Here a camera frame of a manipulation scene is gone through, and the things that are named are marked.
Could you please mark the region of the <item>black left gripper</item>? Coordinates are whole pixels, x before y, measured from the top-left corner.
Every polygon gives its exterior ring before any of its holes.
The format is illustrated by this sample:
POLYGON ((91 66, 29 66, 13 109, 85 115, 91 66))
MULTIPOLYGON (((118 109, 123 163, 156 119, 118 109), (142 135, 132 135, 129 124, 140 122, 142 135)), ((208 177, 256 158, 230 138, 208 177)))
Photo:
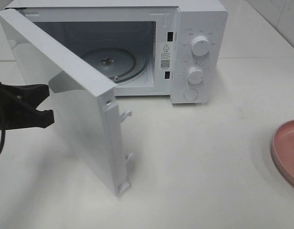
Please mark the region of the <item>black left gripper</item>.
POLYGON ((5 85, 0 82, 0 130, 52 125, 53 110, 36 110, 48 96, 46 84, 5 85))

